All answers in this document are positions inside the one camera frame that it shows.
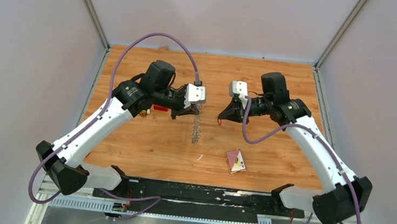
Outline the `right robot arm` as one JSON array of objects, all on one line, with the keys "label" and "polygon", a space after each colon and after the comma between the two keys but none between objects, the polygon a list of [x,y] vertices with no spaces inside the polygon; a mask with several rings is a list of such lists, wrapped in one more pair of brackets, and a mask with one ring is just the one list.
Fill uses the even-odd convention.
[{"label": "right robot arm", "polygon": [[[280,72],[261,75],[262,93],[250,97],[246,82],[229,83],[232,100],[218,114],[219,120],[242,124],[242,135],[248,144],[258,144],[277,132],[284,131],[294,140],[314,168],[321,182],[321,190],[312,190],[286,184],[272,191],[272,212],[284,215],[290,209],[299,209],[315,215],[322,224],[345,224],[355,218],[362,224],[373,185],[368,177],[358,177],[341,160],[319,130],[311,111],[300,99],[292,99],[285,76]],[[249,118],[267,115],[278,124],[260,139],[250,139],[246,126]]]}]

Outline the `metal disc with keyrings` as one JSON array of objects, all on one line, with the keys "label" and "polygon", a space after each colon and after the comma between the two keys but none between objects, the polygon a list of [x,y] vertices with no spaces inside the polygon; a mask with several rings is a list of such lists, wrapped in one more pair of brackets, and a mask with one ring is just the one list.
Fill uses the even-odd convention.
[{"label": "metal disc with keyrings", "polygon": [[193,120],[193,130],[192,130],[192,143],[193,144],[197,143],[200,138],[201,114],[203,113],[201,104],[195,104],[194,107],[197,109],[197,114],[194,116],[194,120]]}]

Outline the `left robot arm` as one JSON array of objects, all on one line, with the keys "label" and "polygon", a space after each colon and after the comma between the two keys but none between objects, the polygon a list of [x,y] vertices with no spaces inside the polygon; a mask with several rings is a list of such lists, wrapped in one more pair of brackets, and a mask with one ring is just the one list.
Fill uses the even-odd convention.
[{"label": "left robot arm", "polygon": [[116,166],[86,164],[85,157],[111,132],[153,105],[167,108],[171,118],[199,115],[197,104],[206,100],[201,83],[172,88],[174,66],[163,60],[150,64],[145,73],[121,82],[90,117],[66,136],[49,143],[42,141],[36,152],[42,168],[60,194],[71,195],[81,188],[106,189],[115,199],[126,196],[128,184]]}]

